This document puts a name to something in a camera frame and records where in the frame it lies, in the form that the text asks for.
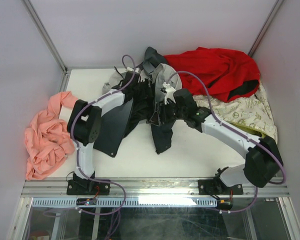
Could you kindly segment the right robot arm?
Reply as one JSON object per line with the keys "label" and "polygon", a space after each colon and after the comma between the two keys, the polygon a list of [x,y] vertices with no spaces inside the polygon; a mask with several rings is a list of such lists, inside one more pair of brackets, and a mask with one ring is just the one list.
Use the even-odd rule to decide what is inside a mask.
{"label": "right robot arm", "polygon": [[162,87],[156,104],[160,123],[183,120],[190,128],[210,135],[236,151],[243,164],[219,169],[213,187],[220,194],[232,186],[251,183],[263,188],[279,172],[283,161],[274,139],[258,137],[222,121],[211,108],[198,107],[191,93],[185,89]]}

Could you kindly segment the dark grey zip jacket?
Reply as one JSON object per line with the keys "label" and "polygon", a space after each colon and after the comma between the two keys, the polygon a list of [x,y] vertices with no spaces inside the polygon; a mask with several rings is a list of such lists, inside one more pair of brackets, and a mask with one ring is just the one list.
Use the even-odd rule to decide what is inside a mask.
{"label": "dark grey zip jacket", "polygon": [[141,78],[149,79],[152,99],[132,98],[101,118],[101,130],[93,148],[112,158],[116,156],[123,138],[127,137],[140,121],[149,121],[155,112],[155,105],[164,101],[164,94],[161,92],[163,83],[170,84],[175,90],[182,88],[179,75],[153,47],[149,46],[145,50],[143,62],[139,67]]}

